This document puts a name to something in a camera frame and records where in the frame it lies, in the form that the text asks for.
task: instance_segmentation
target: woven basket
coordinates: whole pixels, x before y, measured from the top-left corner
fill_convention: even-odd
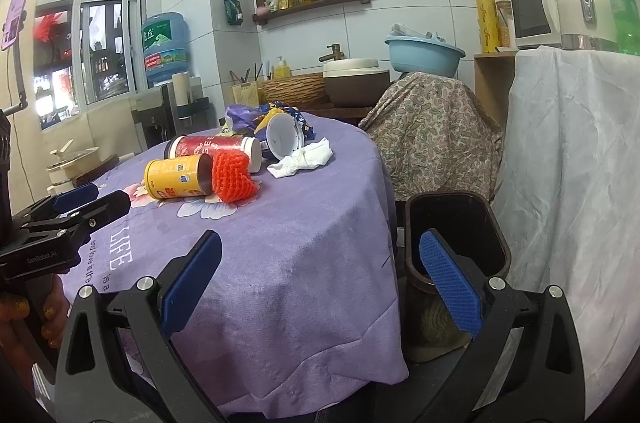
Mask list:
[[[282,101],[294,107],[329,101],[322,73],[269,80],[262,84],[265,101]]]

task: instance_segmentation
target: faucet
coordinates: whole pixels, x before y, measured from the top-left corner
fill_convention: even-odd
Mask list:
[[[340,51],[340,44],[331,44],[326,48],[331,49],[332,53],[326,54],[325,56],[320,56],[320,58],[318,58],[318,62],[326,62],[328,60],[343,60],[346,58],[344,56],[344,53]]]

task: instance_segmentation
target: smartphone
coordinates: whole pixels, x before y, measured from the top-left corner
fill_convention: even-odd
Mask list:
[[[24,10],[27,0],[11,0],[9,4],[9,12],[6,15],[6,22],[2,26],[2,51],[6,51],[18,37],[18,28],[20,27],[20,16]]]

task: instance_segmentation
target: white kettle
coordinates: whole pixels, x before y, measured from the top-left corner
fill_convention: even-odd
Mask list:
[[[609,0],[558,0],[562,49],[618,52]]]

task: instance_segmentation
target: white cloth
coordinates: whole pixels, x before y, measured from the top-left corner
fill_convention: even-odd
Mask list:
[[[492,205],[518,289],[564,289],[586,414],[640,343],[640,58],[538,48],[516,57]]]
[[[290,156],[284,156],[280,162],[269,165],[267,170],[275,178],[293,176],[298,170],[313,170],[326,165],[332,155],[334,153],[328,139],[322,138],[317,143],[294,150]]]

